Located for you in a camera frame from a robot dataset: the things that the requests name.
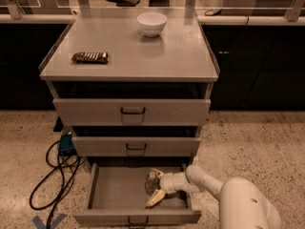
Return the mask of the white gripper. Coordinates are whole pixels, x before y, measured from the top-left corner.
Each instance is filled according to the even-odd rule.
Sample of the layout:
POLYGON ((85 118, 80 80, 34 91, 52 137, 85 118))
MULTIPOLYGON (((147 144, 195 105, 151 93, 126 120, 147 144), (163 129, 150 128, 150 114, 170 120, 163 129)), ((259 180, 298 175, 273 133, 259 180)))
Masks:
POLYGON ((160 202, 166 194, 173 194, 177 191, 188 191, 189 181, 183 172, 180 173, 166 173, 157 169, 152 169, 155 175, 160 178, 160 188, 155 189, 152 196, 146 203, 147 207, 153 207, 160 202))

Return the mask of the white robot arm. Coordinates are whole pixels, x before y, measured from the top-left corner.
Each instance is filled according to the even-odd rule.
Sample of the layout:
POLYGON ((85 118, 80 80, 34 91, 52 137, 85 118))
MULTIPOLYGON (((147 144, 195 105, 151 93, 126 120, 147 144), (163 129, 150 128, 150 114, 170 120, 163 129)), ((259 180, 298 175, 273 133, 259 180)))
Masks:
POLYGON ((220 229, 281 229, 276 208, 253 183, 242 177, 222 182, 197 165, 179 173, 163 173, 152 168, 146 177, 145 190, 151 196, 147 207, 178 191, 209 192, 218 201, 220 229))

